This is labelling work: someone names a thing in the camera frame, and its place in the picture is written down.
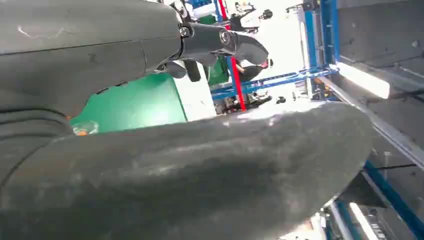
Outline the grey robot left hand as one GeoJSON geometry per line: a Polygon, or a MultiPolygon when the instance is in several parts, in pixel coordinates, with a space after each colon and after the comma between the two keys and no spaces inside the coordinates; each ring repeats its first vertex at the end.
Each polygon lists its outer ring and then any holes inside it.
{"type": "Polygon", "coordinates": [[[3,240],[274,240],[356,177],[373,125],[340,102],[76,136],[89,97],[175,60],[261,64],[245,33],[145,0],[0,3],[3,240]]]}

